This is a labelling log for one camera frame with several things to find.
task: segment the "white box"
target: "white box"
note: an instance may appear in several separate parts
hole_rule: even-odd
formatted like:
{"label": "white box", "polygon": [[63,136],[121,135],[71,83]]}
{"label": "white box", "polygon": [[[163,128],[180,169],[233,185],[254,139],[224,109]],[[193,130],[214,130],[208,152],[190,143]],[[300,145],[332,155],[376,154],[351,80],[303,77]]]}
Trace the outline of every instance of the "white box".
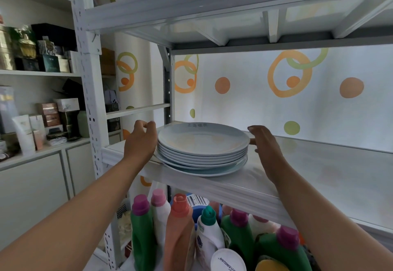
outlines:
{"label": "white box", "polygon": [[79,110],[79,101],[77,98],[54,99],[53,101],[57,103],[57,109],[59,112]]}

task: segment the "purple bottle cap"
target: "purple bottle cap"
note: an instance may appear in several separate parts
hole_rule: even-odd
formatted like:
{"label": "purple bottle cap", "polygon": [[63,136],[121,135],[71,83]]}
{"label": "purple bottle cap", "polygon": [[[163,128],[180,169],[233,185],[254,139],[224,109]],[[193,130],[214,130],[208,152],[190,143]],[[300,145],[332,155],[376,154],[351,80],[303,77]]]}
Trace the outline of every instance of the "purple bottle cap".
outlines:
{"label": "purple bottle cap", "polygon": [[232,209],[229,218],[236,227],[245,227],[248,224],[248,215],[244,211]]}
{"label": "purple bottle cap", "polygon": [[154,207],[161,207],[167,201],[167,197],[162,189],[157,188],[153,190],[153,196],[151,197],[151,204]]}
{"label": "purple bottle cap", "polygon": [[134,198],[134,203],[132,204],[132,213],[135,216],[142,216],[149,212],[150,203],[144,194],[138,194]]}
{"label": "purple bottle cap", "polygon": [[264,224],[267,223],[267,222],[269,222],[268,219],[264,219],[264,218],[259,217],[259,216],[256,216],[256,215],[253,215],[252,217],[255,218],[255,220],[257,220],[257,221],[259,221],[259,222],[263,222]]}
{"label": "purple bottle cap", "polygon": [[284,248],[295,251],[299,246],[299,232],[290,227],[281,226],[277,233],[277,241]]}

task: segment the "orange ring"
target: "orange ring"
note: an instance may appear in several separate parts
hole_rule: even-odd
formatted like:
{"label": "orange ring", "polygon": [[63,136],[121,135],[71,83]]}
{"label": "orange ring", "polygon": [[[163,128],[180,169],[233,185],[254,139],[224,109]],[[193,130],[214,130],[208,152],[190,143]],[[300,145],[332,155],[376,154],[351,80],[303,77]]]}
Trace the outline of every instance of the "orange ring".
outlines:
{"label": "orange ring", "polygon": [[272,65],[270,66],[268,72],[269,87],[273,91],[273,93],[278,97],[290,97],[298,94],[304,88],[306,88],[312,77],[312,68],[307,68],[303,70],[302,78],[300,79],[300,82],[297,84],[297,86],[289,90],[279,90],[274,84],[274,78],[273,78],[274,71],[276,70],[276,67],[279,64],[279,62],[286,58],[296,59],[300,64],[310,63],[310,60],[306,55],[296,50],[283,51],[280,55],[278,55],[278,57],[273,61]]}

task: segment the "orange bottle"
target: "orange bottle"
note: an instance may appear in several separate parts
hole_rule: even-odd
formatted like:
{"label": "orange bottle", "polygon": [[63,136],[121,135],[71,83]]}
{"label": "orange bottle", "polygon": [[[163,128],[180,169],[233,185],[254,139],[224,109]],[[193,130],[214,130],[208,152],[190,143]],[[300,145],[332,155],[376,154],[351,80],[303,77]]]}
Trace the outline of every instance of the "orange bottle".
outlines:
{"label": "orange bottle", "polygon": [[168,216],[164,271],[189,271],[194,263],[195,224],[185,194],[176,194]]}

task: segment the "white container lid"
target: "white container lid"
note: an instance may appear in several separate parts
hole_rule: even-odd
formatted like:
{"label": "white container lid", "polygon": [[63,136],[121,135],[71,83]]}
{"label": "white container lid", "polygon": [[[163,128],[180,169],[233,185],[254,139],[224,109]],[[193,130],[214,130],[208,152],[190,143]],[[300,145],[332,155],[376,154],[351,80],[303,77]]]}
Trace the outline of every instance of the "white container lid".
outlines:
{"label": "white container lid", "polygon": [[246,264],[235,251],[223,248],[217,250],[210,262],[211,271],[247,271]]}

